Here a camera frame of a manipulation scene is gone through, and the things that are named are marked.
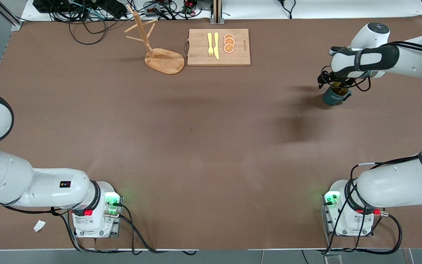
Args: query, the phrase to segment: cup handle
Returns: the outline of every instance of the cup handle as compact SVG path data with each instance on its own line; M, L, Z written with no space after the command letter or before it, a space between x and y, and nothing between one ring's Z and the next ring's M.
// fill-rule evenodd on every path
M344 101L346 101L346 99L348 99L348 97L350 97L351 95L353 95L353 92L351 92L351 91L348 91L348 94L346 95L346 97L345 98L343 98L343 102Z

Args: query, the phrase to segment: wooden mug tree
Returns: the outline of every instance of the wooden mug tree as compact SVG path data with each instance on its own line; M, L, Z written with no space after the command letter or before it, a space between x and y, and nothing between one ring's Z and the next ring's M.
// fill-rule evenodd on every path
M144 62L146 62L146 65L150 67L151 69L157 70L164 74L174 75L181 72L181 70L183 70L183 67L185 67L185 59L183 59L182 55L178 54L177 52L173 52L173 51L166 50L163 48L152 48L151 44L149 43L149 35L151 35L152 30L156 26L154 22L156 22L157 19L143 23L141 19L139 18L139 13L136 11L133 11L129 5L127 5L127 7L133 14L136 25L125 30L125 33L128 33L135 28L139 29L141 38L130 37L130 36L127 36L127 38L130 40L137 40L144 43L144 47L146 47L146 51L147 51L146 56L144 57ZM149 29L149 32L146 34L146 31L144 30L143 26L150 23L153 23L152 27Z

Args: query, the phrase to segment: wooden stand base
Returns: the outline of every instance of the wooden stand base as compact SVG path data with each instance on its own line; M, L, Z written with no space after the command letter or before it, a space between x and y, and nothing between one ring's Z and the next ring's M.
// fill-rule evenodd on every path
M146 54L144 62L153 70L168 75L174 75L181 72L183 67L185 67L185 59L177 52L163 48L154 48L152 49L152 52L154 53L154 58L151 58L149 54Z

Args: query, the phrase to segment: wooden cutting board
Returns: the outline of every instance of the wooden cutting board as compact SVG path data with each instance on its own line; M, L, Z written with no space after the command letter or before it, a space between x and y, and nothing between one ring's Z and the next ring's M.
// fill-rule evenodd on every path
M213 34L212 47L214 47L214 32L219 33L218 49L219 59L208 55L208 32ZM234 35L236 44L234 52L224 52L224 35ZM188 66L250 66L250 41L248 29L190 29Z

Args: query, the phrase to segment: black label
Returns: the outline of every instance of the black label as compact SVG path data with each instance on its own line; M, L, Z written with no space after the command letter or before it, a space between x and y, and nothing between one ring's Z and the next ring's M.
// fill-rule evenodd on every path
M71 181L60 182L60 188L69 188L69 187L71 187Z

